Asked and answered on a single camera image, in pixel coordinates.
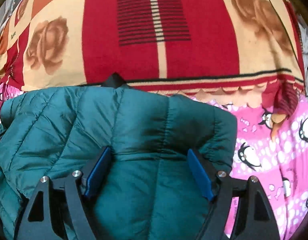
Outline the dark green puffer jacket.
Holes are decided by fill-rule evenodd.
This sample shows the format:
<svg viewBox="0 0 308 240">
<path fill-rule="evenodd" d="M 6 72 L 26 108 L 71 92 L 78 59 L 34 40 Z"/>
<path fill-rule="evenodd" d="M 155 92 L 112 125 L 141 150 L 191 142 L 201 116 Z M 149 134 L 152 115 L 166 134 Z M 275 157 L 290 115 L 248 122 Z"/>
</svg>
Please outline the dark green puffer jacket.
<svg viewBox="0 0 308 240">
<path fill-rule="evenodd" d="M 113 161 L 91 212 L 101 239 L 194 239 L 210 205 L 187 151 L 232 169 L 236 117 L 184 96 L 55 87 L 7 100 L 0 118 L 0 217 L 8 239 L 41 177 L 67 176 L 105 146 Z"/>
</svg>

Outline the pink penguin bed sheet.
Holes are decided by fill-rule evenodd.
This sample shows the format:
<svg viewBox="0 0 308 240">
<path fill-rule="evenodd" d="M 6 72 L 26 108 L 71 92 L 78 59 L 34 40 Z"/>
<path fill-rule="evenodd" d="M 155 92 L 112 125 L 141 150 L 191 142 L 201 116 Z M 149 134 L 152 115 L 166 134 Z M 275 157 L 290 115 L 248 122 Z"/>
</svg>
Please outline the pink penguin bed sheet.
<svg viewBox="0 0 308 240">
<path fill-rule="evenodd" d="M 237 119 L 232 169 L 226 173 L 239 179 L 259 178 L 274 211 L 281 239 L 290 238 L 301 224 L 308 207 L 306 99 L 300 98 L 296 112 L 284 123 L 275 139 L 270 138 L 266 121 L 271 115 L 270 110 L 264 107 L 221 106 L 214 102 L 206 104 L 228 111 Z"/>
</svg>

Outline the red beige rose blanket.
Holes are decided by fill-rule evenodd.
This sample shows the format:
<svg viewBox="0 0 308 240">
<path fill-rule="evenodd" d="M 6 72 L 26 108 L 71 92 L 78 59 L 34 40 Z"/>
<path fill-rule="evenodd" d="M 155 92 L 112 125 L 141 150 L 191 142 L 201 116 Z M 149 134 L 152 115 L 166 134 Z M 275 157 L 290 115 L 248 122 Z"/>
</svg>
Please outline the red beige rose blanket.
<svg viewBox="0 0 308 240">
<path fill-rule="evenodd" d="M 0 29 L 0 84 L 96 85 L 272 107 L 280 128 L 304 71 L 288 0 L 21 0 Z"/>
</svg>

